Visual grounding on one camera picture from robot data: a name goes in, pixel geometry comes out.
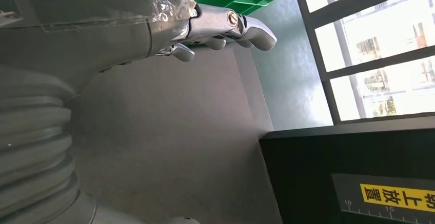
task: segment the screw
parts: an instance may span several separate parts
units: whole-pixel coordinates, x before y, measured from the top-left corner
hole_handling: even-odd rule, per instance
[[[237,26],[239,22],[239,18],[237,17],[237,14],[232,10],[228,11],[228,22],[232,27]]]

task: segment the black panel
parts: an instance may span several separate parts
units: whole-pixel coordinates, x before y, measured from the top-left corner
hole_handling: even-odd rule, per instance
[[[435,129],[262,139],[283,223],[399,223],[340,211],[332,173],[435,179]]]

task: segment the window frame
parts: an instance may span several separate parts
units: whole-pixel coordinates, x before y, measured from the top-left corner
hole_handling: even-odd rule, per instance
[[[435,46],[429,46],[425,48],[420,48],[417,50],[401,53],[398,55],[380,58],[374,61],[361,63],[358,65],[352,65],[350,60],[350,53],[347,46],[345,34],[343,28],[340,24],[340,19],[345,18],[349,15],[358,13],[369,7],[381,4],[388,0],[327,0],[328,5],[309,12],[306,0],[297,0],[301,11],[302,19],[305,23],[305,28],[307,31],[308,39],[311,44],[313,51],[314,60],[319,72],[320,80],[322,82],[322,87],[325,92],[326,101],[328,103],[329,112],[334,125],[339,124],[352,124],[352,123],[363,123],[367,121],[381,121],[381,120],[394,120],[394,119],[404,119],[404,118],[415,118],[415,117],[427,117],[434,116],[435,112],[425,112],[417,114],[406,114],[406,115],[394,115],[394,116],[382,116],[374,118],[366,118],[366,113],[364,110],[364,105],[362,99],[359,97],[356,86],[358,86],[355,74],[366,72],[370,70],[376,70],[379,68],[384,68],[387,66],[401,64],[410,62],[413,60],[418,60],[435,55]],[[339,45],[343,53],[343,59],[345,62],[345,68],[327,72],[325,64],[323,62],[322,53],[319,46],[319,41],[315,30],[327,24],[334,24],[335,31],[337,32],[337,37],[339,40]],[[335,102],[335,96],[332,90],[331,79],[349,76],[350,83],[352,85],[353,95],[357,103],[358,113],[360,119],[356,120],[345,120],[340,119],[339,110],[337,103]]]

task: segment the ruler scale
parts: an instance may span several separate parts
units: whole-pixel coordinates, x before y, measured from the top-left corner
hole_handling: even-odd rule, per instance
[[[435,181],[368,175],[333,174],[340,209],[346,213],[435,223]]]

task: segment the gray surface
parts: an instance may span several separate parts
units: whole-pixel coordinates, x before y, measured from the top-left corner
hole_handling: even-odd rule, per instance
[[[275,0],[250,16],[278,38],[269,52],[252,50],[273,128],[332,125],[297,1]]]
[[[282,223],[258,147],[271,130],[261,87],[232,47],[113,68],[68,102],[83,189],[151,220]]]

